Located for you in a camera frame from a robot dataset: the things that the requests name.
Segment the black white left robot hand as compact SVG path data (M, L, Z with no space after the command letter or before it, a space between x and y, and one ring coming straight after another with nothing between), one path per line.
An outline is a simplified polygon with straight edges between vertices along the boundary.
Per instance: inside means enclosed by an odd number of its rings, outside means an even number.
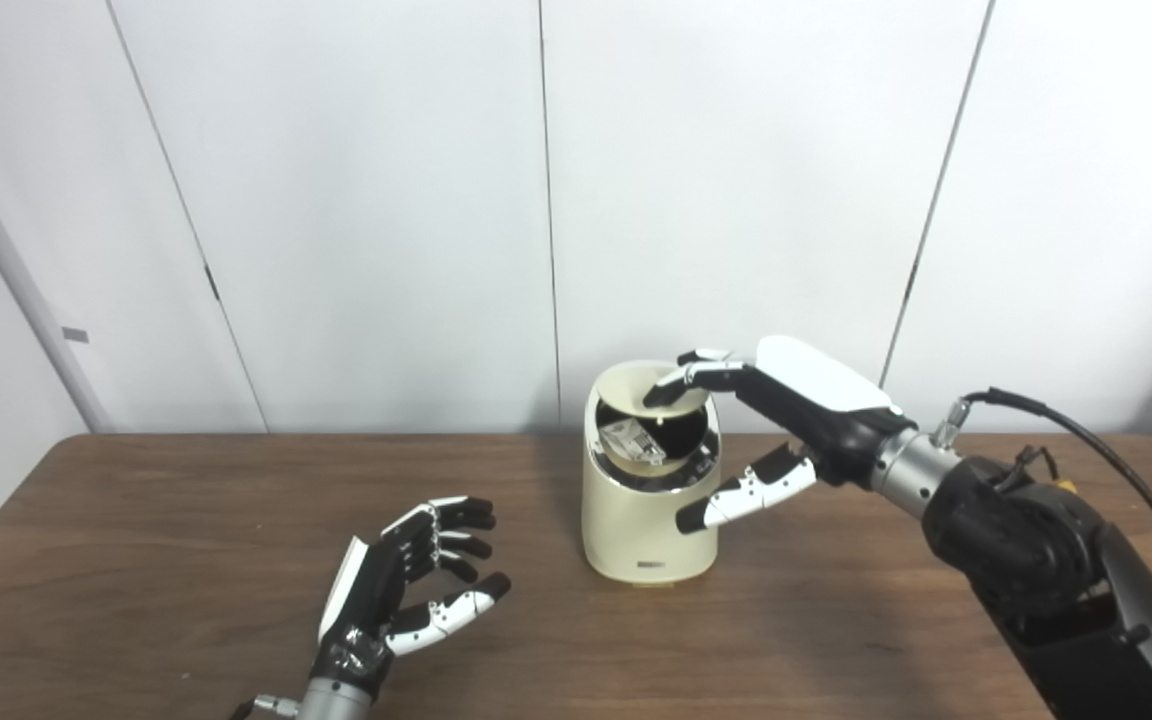
M397 657L442 642L493 609L511 579L502 571L483 577L472 561L492 556L493 547L475 533L495 525L492 501L444 497L416 505L374 541L353 538L320 619L312 689L371 707ZM408 589L435 571L463 588L404 605Z

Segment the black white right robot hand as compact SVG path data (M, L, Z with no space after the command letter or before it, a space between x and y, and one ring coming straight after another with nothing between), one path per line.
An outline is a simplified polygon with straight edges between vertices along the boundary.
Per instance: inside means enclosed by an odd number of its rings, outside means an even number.
M890 438L916 429L878 384L783 334L761 338L750 357L696 348L677 364L645 393L645 407L676 406L692 389L732 393L799 441L799 448L773 448L708 497L682 506L675 525L685 536L770 509L819 479L863 484Z

